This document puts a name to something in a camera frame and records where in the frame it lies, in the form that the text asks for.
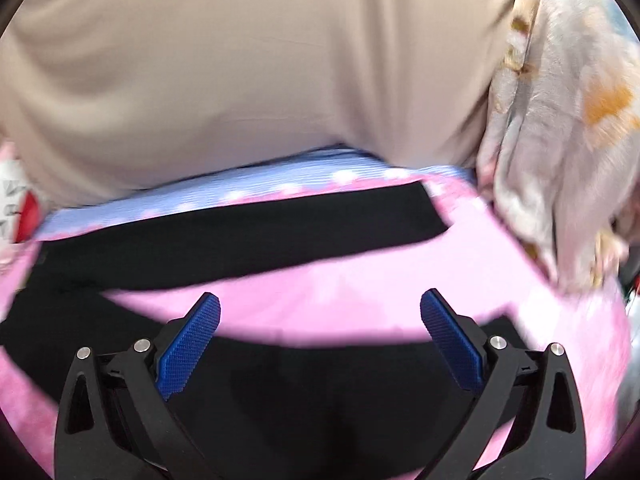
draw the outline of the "red object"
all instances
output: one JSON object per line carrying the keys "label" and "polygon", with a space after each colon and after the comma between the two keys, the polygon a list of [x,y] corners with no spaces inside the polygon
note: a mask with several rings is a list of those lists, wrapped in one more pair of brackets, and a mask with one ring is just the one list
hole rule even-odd
{"label": "red object", "polygon": [[36,231],[42,215],[40,213],[40,205],[35,195],[31,191],[27,191],[24,196],[24,203],[18,220],[18,228],[15,231],[14,242],[19,244],[31,238]]}

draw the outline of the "pink fabric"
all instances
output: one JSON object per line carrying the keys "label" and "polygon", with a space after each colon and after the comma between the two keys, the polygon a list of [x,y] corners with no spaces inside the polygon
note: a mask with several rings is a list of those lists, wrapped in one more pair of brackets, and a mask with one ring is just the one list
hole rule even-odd
{"label": "pink fabric", "polygon": [[[182,316],[208,290],[222,302],[220,334],[311,346],[426,340],[418,302],[435,286],[460,314],[479,322],[508,313],[534,348],[556,340],[564,344],[580,390],[588,469],[593,470],[614,441],[616,391],[630,354],[616,283],[611,280],[602,290],[580,297],[556,296],[469,186],[441,176],[425,181],[443,216],[452,222],[446,234],[427,243],[171,291],[112,292],[110,297],[137,312],[169,320]],[[380,185],[369,182],[369,187]],[[36,247],[30,249],[36,253]],[[22,269],[30,264],[25,260],[19,263]],[[0,284],[0,308],[8,304],[16,283]],[[4,355],[0,358],[0,406],[28,449],[51,471],[55,407]],[[13,382],[6,377],[13,377]],[[28,403],[20,402],[22,398]],[[40,431],[30,433],[23,426],[28,418],[41,421]],[[482,463],[497,456],[505,436],[505,430],[494,436]]]}

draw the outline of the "black garment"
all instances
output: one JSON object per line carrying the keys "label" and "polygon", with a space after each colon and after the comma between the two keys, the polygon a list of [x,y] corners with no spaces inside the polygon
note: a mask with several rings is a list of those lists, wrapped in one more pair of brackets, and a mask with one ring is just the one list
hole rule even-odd
{"label": "black garment", "polygon": [[[105,290],[211,282],[445,230],[415,183],[212,208],[48,242],[0,324],[0,344],[59,400],[77,348],[120,351],[161,327]],[[510,323],[501,327],[492,333],[517,344]],[[427,463],[469,402],[431,344],[288,349],[214,338],[170,406],[227,480],[382,480]]]}

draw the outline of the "blue striped fabric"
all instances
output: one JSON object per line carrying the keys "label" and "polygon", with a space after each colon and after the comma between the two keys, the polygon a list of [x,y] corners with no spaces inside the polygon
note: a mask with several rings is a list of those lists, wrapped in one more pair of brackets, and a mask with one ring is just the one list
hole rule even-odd
{"label": "blue striped fabric", "polygon": [[397,178],[399,172],[407,175],[436,173],[469,182],[473,179],[472,171],[455,166],[402,170],[368,153],[334,146],[256,166],[191,178],[138,192],[123,200],[92,207],[62,209],[46,219],[36,238],[47,240],[82,232],[92,226],[123,224],[145,216],[214,207],[229,200],[260,196],[295,186],[314,190],[344,180]]}

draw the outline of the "pink surface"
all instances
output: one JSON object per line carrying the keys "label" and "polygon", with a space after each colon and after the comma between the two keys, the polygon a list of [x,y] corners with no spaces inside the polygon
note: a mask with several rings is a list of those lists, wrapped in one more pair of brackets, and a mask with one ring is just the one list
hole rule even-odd
{"label": "pink surface", "polygon": [[[208,290],[222,302],[221,334],[309,346],[428,339],[418,302],[435,286],[460,314],[479,322],[510,314],[534,348],[556,340],[564,344],[580,391],[592,470],[613,443],[616,391],[630,350],[614,280],[588,295],[557,297],[471,188],[441,176],[425,181],[452,222],[446,234],[430,242],[167,292],[110,296],[150,317],[169,320],[182,316]],[[30,250],[33,258],[36,247]],[[14,275],[28,268],[28,256],[16,265]],[[0,283],[0,312],[18,282],[8,278]],[[28,449],[51,471],[55,407],[4,354],[0,376],[0,406]],[[36,426],[26,425],[29,419],[38,421]],[[483,462],[497,456],[505,436],[504,430],[494,436]]]}

